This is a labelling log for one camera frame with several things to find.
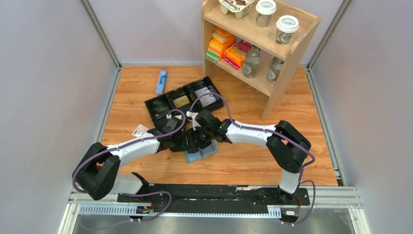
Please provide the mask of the teal leather card holder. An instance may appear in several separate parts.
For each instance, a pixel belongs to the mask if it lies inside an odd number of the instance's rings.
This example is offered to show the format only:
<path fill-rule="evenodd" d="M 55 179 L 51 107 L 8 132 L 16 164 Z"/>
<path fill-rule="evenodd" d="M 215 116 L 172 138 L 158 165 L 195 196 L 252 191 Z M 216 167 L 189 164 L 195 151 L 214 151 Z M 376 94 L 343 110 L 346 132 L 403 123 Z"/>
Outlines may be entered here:
<path fill-rule="evenodd" d="M 189 153 L 188 151 L 184 151 L 183 154 L 186 163 L 190 164 L 210 155 L 213 155 L 215 153 L 218 153 L 219 150 L 217 144 L 218 142 L 216 140 L 213 140 L 208 147 L 206 147 L 205 149 L 200 149 L 198 152 Z"/>

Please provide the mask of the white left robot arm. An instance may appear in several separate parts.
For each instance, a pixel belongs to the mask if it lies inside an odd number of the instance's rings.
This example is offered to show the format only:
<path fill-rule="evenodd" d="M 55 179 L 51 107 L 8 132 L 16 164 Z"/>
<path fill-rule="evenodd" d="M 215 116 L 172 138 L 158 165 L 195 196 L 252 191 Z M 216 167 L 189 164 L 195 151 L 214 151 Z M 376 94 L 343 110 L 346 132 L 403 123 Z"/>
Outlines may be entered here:
<path fill-rule="evenodd" d="M 108 146 L 94 143 L 72 174 L 73 188 L 93 200 L 101 200 L 120 186 L 121 167 L 178 146 L 184 137 L 184 126 L 185 119 L 173 116 L 159 130 L 150 129 L 141 137 Z"/>

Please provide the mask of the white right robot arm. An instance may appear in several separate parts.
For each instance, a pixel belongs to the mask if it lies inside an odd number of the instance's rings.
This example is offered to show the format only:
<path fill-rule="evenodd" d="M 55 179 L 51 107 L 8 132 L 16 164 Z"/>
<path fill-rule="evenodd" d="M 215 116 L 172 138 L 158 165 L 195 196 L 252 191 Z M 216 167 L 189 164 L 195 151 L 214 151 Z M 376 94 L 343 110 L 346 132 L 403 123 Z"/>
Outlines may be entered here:
<path fill-rule="evenodd" d="M 188 111 L 193 123 L 198 146 L 213 140 L 222 143 L 248 143 L 267 148 L 282 169 L 278 185 L 278 198 L 284 204 L 292 203 L 298 196 L 300 176 L 304 161 L 309 156 L 311 143 L 289 122 L 281 120 L 276 125 L 253 125 L 225 119 L 220 121 L 211 112 Z"/>

